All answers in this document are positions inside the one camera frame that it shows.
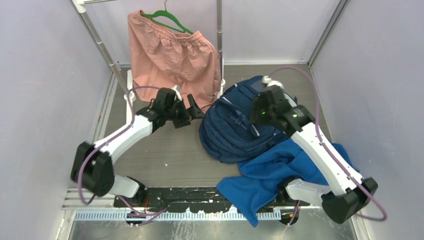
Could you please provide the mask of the navy blue backpack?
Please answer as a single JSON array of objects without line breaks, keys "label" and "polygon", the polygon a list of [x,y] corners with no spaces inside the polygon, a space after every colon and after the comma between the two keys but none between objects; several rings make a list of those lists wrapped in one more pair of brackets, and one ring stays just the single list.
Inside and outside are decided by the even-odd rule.
[{"label": "navy blue backpack", "polygon": [[252,101],[262,89],[263,76],[242,80],[229,87],[206,111],[199,126],[205,151],[221,163],[251,160],[288,140],[272,126],[251,124]]}]

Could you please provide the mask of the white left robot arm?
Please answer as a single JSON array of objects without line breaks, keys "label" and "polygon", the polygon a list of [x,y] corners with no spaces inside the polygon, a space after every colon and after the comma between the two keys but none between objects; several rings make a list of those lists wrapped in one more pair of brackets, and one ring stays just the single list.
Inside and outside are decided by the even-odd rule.
[{"label": "white left robot arm", "polygon": [[189,126],[193,120],[203,119],[206,115],[193,95],[189,94],[187,99],[189,106],[185,106],[176,86],[159,88],[149,105],[138,111],[128,102],[131,119],[118,130],[94,143],[80,143],[70,174],[71,180],[77,184],[79,195],[82,196],[82,190],[86,189],[97,197],[106,194],[126,197],[133,206],[141,206],[146,200],[142,183],[115,174],[114,164],[135,143],[153,134],[168,121],[178,129]]}]

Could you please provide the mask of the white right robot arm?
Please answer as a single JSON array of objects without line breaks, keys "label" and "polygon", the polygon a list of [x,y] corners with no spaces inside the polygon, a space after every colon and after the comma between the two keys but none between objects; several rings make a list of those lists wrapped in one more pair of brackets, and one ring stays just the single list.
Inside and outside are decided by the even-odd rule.
[{"label": "white right robot arm", "polygon": [[289,177],[279,185],[277,198],[283,205],[302,201],[322,207],[335,223],[342,224],[363,209],[378,188],[377,182],[351,167],[322,133],[313,115],[297,105],[285,92],[283,84],[264,76],[264,88],[252,101],[249,121],[272,126],[286,134],[312,160],[327,185]]}]

